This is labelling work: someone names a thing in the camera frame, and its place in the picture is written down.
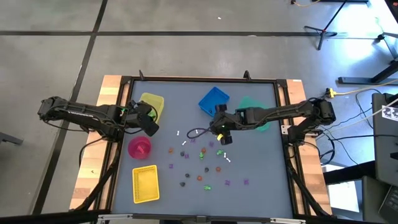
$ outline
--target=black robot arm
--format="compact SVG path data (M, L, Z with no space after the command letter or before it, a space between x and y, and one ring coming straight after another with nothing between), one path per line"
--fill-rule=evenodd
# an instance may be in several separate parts
M58 96L42 100L37 114L49 121L65 120L79 125L84 131L97 131L105 140L117 142L123 138L125 129L141 128L149 136L159 126L148 115L152 106L145 102L131 101L127 107L117 105L93 106L64 100Z
M270 121L305 117L306 119L299 125L291 126L287 130L289 143L301 144L305 133L318 125L329 125L336 120L331 103L318 98L269 109L242 108L235 110L234 114L225 112L226 109L226 105L217 105L214 119L210 122L210 131L221 138L222 145L232 143L230 131L250 130L261 127Z

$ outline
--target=blue bin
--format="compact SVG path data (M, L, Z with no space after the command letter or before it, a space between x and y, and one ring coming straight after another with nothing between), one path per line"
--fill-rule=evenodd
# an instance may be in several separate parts
M199 102L200 108L208 115L214 117L216 105L226 104L229 96L217 87L213 87Z

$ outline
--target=green cloth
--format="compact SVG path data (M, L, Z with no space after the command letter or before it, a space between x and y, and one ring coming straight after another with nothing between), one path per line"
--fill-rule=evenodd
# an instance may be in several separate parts
M241 103L239 104L238 109L248 108L248 107L260 107L263 109L268 109L268 107L266 105L262 104L261 102L258 102L248 96L245 96L242 99ZM263 131L267 130L268 128L269 128L269 123L266 123L265 125L256 128L256 130L263 132Z

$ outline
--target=pink cup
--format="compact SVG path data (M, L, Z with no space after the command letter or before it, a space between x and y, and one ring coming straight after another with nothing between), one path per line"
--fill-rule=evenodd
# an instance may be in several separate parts
M134 159L146 159L150 154L151 147L147 137L138 136L129 142L129 155Z

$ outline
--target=yellow basket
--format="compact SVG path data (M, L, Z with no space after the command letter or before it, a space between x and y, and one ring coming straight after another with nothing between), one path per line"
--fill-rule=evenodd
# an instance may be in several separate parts
M160 198L156 165L132 170L132 194L134 203L150 202Z
M152 105L156 109L158 116L158 118L156 119L156 123L159 124L160 115L162 114L164 106L164 98L151 93L143 93L139 100L142 100L145 103Z

